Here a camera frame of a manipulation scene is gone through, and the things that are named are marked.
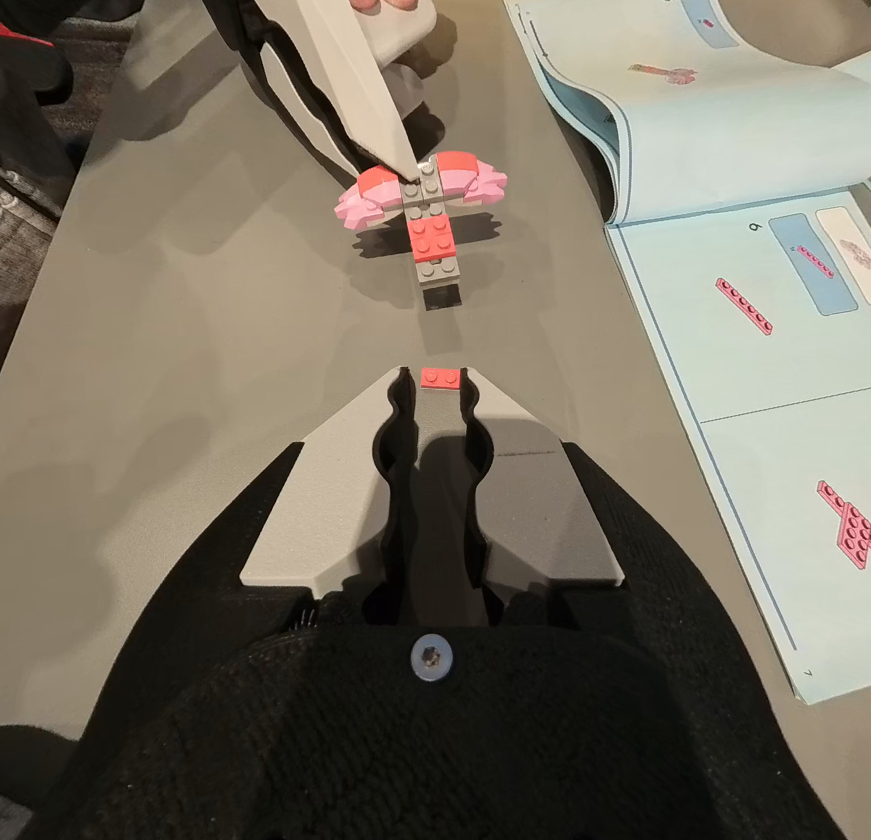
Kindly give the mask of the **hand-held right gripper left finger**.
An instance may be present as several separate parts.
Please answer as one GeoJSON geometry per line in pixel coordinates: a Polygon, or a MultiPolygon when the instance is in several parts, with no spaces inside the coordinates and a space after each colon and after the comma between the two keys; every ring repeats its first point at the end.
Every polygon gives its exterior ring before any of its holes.
{"type": "Polygon", "coordinates": [[[302,442],[241,571],[246,586],[345,591],[367,621],[395,623],[413,521],[416,386],[396,367],[302,442]]]}

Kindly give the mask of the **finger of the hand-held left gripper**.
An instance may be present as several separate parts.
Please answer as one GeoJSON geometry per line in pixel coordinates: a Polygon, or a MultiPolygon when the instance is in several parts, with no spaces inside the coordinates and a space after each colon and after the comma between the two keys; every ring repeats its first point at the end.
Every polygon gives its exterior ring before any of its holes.
{"type": "Polygon", "coordinates": [[[417,159],[382,71],[417,40],[417,10],[386,0],[377,12],[349,0],[295,0],[303,29],[298,46],[315,85],[329,99],[355,149],[408,181],[417,159]]]}
{"type": "Polygon", "coordinates": [[[315,86],[285,34],[266,34],[243,50],[260,96],[281,120],[349,177],[362,171],[362,153],[348,137],[327,96],[315,86]]]}

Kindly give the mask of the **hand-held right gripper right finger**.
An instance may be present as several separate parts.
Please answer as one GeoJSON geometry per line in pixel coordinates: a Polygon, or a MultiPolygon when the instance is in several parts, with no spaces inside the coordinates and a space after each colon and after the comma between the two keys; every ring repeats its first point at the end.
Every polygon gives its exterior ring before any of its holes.
{"type": "Polygon", "coordinates": [[[625,574],[557,433],[471,368],[462,370],[460,404],[473,471],[464,564],[488,621],[499,622],[516,595],[622,586],[625,574]]]}

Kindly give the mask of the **pink red brick model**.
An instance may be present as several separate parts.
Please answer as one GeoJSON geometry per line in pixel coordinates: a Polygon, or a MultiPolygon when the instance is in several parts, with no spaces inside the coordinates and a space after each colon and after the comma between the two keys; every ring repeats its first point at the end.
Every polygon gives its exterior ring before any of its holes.
{"type": "Polygon", "coordinates": [[[460,267],[448,214],[457,206],[490,205],[504,198],[506,173],[465,151],[440,151],[417,164],[418,176],[403,181],[383,166],[357,176],[334,208],[355,232],[402,215],[427,311],[462,302],[460,267]]]}

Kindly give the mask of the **grey desk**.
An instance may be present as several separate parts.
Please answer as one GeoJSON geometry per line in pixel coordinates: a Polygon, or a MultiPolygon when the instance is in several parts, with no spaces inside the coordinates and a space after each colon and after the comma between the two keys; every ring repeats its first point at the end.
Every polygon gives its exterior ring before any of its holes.
{"type": "Polygon", "coordinates": [[[2,725],[75,739],[181,552],[289,442],[397,365],[472,366],[681,544],[794,756],[869,838],[869,693],[792,694],[604,240],[604,179],[502,0],[433,0],[424,145],[509,175],[457,225],[458,309],[355,247],[343,188],[250,89],[198,0],[148,0],[2,369],[2,725]]]}

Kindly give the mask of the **red plastic object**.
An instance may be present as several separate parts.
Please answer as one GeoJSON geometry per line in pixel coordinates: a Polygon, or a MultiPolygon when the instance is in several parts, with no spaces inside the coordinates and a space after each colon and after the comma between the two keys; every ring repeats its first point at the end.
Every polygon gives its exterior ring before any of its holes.
{"type": "Polygon", "coordinates": [[[71,95],[71,63],[49,40],[1,25],[1,66],[27,85],[40,105],[62,104],[71,95]]]}

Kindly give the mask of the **open light blue instruction booklet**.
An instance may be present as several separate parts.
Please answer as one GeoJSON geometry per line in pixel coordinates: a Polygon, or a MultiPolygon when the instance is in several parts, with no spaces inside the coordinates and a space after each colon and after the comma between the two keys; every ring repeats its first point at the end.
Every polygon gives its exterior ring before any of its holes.
{"type": "Polygon", "coordinates": [[[504,0],[604,158],[605,234],[798,698],[869,686],[869,54],[757,50],[718,0],[504,0]]]}

